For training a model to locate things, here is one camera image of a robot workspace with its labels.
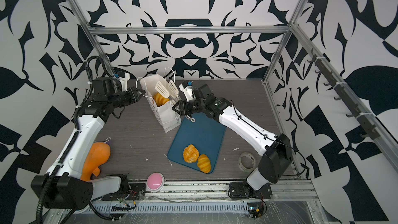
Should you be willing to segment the fake croissant large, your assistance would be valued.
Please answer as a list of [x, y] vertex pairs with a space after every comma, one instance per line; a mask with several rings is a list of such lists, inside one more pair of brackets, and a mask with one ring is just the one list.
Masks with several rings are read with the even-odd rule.
[[170, 101], [169, 98], [162, 96], [160, 93], [156, 93], [153, 96], [153, 99], [154, 99], [157, 107], [161, 107], [161, 106], [163, 106], [164, 104], [166, 104], [167, 102]]

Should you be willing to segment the white paper gift bag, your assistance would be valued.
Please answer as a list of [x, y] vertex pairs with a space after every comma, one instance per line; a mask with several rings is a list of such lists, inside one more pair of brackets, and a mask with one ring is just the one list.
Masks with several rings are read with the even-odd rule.
[[146, 91], [144, 97], [147, 99], [155, 118], [166, 133], [181, 125], [181, 117], [172, 109], [176, 102], [173, 104], [169, 101], [163, 106], [157, 107], [153, 96], [158, 93], [155, 90], [155, 85], [158, 81], [169, 87], [169, 81], [173, 80], [175, 82], [175, 78], [175, 72], [167, 66], [164, 69], [164, 76], [155, 74], [147, 77], [139, 77], [135, 83], [136, 87], [140, 84], [142, 89]]

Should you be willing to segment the round fake bread roll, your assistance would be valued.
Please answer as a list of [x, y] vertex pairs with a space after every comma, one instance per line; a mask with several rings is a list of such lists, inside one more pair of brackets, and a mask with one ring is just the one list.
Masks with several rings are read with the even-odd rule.
[[199, 151], [198, 149], [190, 144], [183, 150], [183, 160], [187, 163], [195, 163], [199, 158]]

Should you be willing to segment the fake croissant bottom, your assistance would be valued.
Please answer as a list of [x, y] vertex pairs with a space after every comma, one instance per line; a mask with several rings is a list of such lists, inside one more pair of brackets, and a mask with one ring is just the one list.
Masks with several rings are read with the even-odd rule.
[[211, 171], [210, 159], [205, 154], [199, 155], [199, 157], [197, 159], [197, 166], [198, 166], [199, 170], [203, 173], [207, 174]]

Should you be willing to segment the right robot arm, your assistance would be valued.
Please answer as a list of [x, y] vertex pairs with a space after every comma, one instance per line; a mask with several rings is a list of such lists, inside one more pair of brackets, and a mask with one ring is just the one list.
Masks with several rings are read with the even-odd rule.
[[172, 101], [172, 110], [185, 117], [179, 128], [168, 158], [184, 166], [212, 172], [219, 156], [221, 139], [226, 128], [234, 131], [261, 156], [259, 163], [241, 183], [230, 183], [231, 199], [269, 198], [269, 185], [277, 183], [293, 162], [295, 148], [289, 138], [275, 135], [244, 116], [233, 101], [215, 97], [207, 84], [198, 88], [192, 82], [176, 86], [173, 80], [166, 85], [157, 83], [158, 93]]

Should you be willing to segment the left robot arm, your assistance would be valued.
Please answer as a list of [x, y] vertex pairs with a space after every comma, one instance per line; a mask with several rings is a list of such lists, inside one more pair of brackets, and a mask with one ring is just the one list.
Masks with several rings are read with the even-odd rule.
[[117, 108], [123, 110], [137, 103], [145, 95], [145, 90], [128, 87], [129, 75], [122, 72], [106, 72], [104, 77], [94, 79], [89, 67], [92, 60], [99, 60], [105, 66], [99, 56], [86, 60], [85, 70], [90, 87], [83, 102], [75, 107], [75, 128], [71, 136], [46, 174], [35, 176], [31, 182], [31, 188], [38, 196], [37, 224], [44, 222], [44, 208], [69, 209], [63, 219], [66, 222], [75, 211], [86, 208], [93, 200], [121, 190], [127, 191], [121, 175], [88, 181], [81, 177], [89, 151], [110, 115], [114, 115]]

